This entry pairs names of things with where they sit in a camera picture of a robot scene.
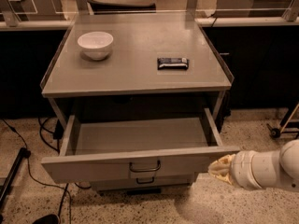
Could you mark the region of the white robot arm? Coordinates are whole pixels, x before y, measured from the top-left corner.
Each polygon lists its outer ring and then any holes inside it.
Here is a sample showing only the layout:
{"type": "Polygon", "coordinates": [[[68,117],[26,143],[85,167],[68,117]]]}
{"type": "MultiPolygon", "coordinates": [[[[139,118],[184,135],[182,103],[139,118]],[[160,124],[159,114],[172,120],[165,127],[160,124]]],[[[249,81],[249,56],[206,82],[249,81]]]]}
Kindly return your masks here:
{"type": "Polygon", "coordinates": [[[299,140],[291,140],[274,151],[225,155],[209,164],[208,173],[247,190],[277,188],[298,192],[299,140]]]}

